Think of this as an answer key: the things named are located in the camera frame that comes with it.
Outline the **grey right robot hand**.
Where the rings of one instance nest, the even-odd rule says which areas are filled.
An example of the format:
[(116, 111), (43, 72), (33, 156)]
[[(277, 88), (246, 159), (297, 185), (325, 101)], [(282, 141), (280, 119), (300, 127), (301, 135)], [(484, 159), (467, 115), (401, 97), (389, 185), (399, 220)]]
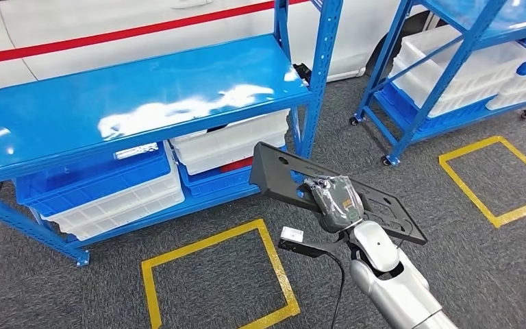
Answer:
[(364, 204), (348, 176), (306, 178), (304, 184), (321, 211), (318, 222), (324, 231), (338, 233), (363, 220)]

